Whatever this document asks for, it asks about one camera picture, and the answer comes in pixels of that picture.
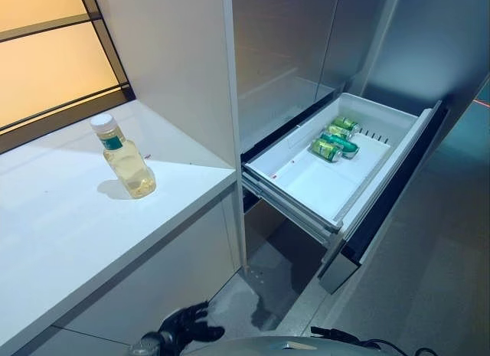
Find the white cabinet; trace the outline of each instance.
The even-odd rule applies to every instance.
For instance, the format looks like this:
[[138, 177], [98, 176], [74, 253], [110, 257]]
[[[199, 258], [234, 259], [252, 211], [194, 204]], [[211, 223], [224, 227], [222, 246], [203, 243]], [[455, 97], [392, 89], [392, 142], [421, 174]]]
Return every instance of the white cabinet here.
[[127, 348], [121, 343], [49, 327], [13, 356], [125, 356]]
[[230, 195], [222, 194], [82, 302], [57, 325], [127, 344], [176, 309], [210, 299], [234, 274]]

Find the white wall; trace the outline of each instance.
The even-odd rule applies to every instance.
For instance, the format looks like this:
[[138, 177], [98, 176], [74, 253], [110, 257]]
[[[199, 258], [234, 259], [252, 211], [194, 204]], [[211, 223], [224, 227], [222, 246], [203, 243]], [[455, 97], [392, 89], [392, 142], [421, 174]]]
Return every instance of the white wall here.
[[223, 0], [97, 1], [137, 98], [235, 166]]

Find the refrigerator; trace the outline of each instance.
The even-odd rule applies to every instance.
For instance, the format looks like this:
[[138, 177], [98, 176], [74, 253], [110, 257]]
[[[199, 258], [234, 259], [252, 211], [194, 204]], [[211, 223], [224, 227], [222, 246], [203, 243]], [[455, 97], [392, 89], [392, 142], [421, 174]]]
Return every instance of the refrigerator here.
[[[488, 79], [488, 0], [231, 4], [244, 210], [263, 199], [323, 245], [332, 293]], [[309, 146], [337, 116], [360, 150], [329, 163]]]

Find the cooking oil bottle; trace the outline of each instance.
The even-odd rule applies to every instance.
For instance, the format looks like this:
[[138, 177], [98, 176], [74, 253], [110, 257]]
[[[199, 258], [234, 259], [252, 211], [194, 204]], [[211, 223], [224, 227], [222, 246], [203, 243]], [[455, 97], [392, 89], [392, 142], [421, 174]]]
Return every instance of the cooking oil bottle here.
[[117, 121], [108, 113], [90, 120], [90, 125], [104, 146], [104, 157], [119, 181], [133, 198], [142, 198], [156, 188], [155, 178], [138, 149], [127, 140]]

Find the gray floor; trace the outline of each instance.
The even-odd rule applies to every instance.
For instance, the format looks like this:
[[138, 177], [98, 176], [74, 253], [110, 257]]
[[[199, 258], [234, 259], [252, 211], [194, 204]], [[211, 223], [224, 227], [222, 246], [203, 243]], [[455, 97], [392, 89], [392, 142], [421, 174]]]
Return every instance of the gray floor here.
[[[422, 346], [440, 356], [490, 354], [489, 113], [475, 103], [466, 111], [403, 193], [364, 265], [334, 295], [314, 279], [318, 247], [309, 243], [309, 264], [298, 266], [275, 245], [294, 231], [276, 217], [273, 235], [250, 261], [252, 268], [261, 263], [259, 271], [237, 274], [223, 288], [211, 322], [225, 326], [225, 338], [309, 335], [317, 325], [384, 338], [408, 354]], [[296, 278], [313, 280], [294, 288], [293, 267]], [[275, 281], [270, 288], [279, 291], [260, 293], [261, 281]]]

